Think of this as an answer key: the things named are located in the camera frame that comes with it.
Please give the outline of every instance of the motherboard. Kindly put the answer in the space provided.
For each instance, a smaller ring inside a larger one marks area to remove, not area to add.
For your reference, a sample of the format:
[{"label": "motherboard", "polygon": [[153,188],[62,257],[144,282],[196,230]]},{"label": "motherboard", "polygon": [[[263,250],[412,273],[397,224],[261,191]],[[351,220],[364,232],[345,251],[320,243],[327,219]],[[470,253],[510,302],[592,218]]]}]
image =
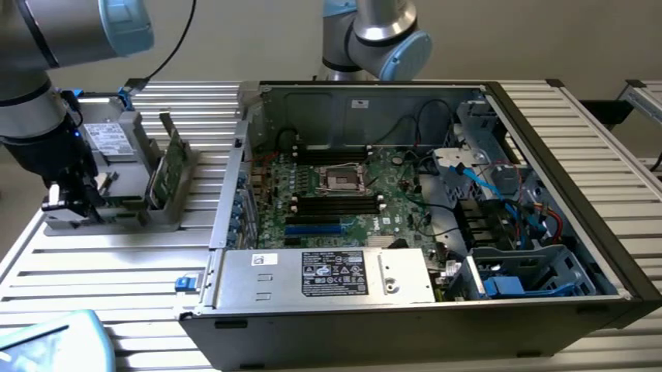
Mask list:
[{"label": "motherboard", "polygon": [[435,250],[411,150],[267,155],[252,168],[259,249],[391,245]]}]

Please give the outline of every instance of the robotic arm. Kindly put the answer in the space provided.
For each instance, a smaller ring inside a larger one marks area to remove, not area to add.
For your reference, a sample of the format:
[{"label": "robotic arm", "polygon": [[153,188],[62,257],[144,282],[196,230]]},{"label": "robotic arm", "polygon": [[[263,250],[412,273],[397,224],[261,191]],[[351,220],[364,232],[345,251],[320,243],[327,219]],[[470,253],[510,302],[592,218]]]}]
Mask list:
[{"label": "robotic arm", "polygon": [[411,80],[430,58],[409,0],[324,0],[323,80]]},{"label": "robotic arm", "polygon": [[[0,0],[0,140],[48,188],[42,209],[99,220],[97,169],[46,70],[153,45],[140,0]],[[76,100],[66,99],[76,110]]]},{"label": "robotic arm", "polygon": [[[141,0],[0,0],[0,142],[44,179],[42,210],[101,223],[97,165],[74,97],[46,70],[129,56],[153,45]],[[324,0],[324,80],[409,80],[430,57],[409,0]]]}]

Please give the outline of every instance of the blue ram slot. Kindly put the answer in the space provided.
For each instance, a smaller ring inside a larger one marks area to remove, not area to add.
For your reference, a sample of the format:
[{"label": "blue ram slot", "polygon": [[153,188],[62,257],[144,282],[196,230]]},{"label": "blue ram slot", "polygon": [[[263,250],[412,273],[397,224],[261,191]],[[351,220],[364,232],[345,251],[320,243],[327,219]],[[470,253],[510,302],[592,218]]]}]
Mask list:
[{"label": "blue ram slot", "polygon": [[285,236],[288,235],[341,235],[340,225],[325,226],[285,226]]}]

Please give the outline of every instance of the warning label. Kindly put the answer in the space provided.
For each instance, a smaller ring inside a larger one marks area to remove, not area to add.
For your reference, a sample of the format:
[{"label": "warning label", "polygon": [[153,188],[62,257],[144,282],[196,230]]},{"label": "warning label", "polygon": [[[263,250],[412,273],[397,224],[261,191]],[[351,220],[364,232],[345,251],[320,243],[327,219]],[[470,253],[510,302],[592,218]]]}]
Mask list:
[{"label": "warning label", "polygon": [[367,295],[363,252],[303,252],[301,293],[305,297]]},{"label": "warning label", "polygon": [[117,123],[85,124],[85,131],[103,155],[133,154],[133,148]]}]

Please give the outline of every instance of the black ram slot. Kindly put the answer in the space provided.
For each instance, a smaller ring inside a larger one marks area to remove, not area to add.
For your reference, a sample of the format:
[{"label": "black ram slot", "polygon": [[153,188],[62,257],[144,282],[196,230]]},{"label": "black ram slot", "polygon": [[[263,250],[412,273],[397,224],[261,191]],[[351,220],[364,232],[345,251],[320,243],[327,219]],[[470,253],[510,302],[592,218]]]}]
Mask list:
[{"label": "black ram slot", "polygon": [[379,203],[369,196],[299,198],[297,215],[376,215]]},{"label": "black ram slot", "polygon": [[331,215],[287,217],[285,225],[340,225],[340,218]]},{"label": "black ram slot", "polygon": [[305,150],[299,153],[296,163],[301,165],[337,165],[344,163],[361,163],[365,161],[364,150]]}]

